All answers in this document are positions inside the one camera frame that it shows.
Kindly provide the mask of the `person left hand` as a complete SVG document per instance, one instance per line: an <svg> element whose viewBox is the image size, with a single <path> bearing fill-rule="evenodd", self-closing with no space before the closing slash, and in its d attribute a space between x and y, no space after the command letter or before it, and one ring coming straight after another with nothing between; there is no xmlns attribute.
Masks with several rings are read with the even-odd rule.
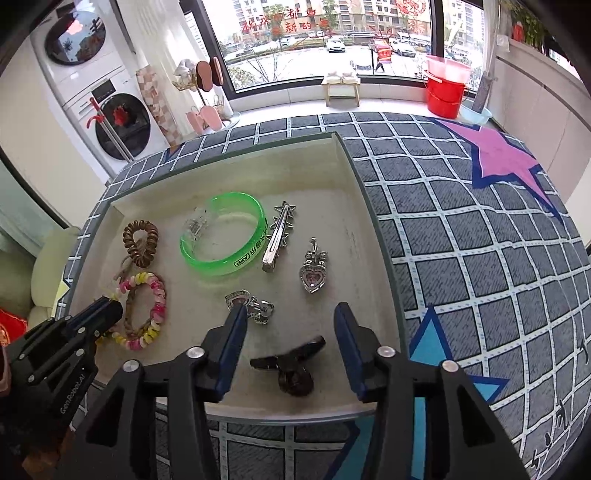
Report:
<svg viewBox="0 0 591 480"><path fill-rule="evenodd" d="M4 346L1 346L1 368L0 368L0 396L9 394L11 387L11 368L7 352Z"/></svg>

